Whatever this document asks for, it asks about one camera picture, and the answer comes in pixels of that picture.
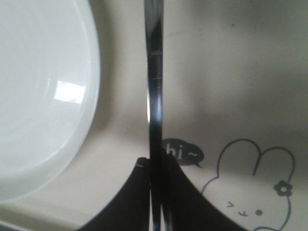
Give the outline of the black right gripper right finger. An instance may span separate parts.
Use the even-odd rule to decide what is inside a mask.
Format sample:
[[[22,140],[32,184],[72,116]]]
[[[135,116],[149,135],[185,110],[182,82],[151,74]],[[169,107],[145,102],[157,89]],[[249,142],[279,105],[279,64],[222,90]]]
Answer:
[[[172,155],[162,154],[162,208],[166,231],[243,231],[211,205]]]

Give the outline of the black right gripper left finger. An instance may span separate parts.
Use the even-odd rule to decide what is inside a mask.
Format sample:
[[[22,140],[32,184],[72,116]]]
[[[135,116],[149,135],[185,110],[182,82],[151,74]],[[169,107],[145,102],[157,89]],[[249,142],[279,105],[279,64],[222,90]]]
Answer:
[[[147,231],[150,218],[149,160],[136,164],[116,196],[80,231]]]

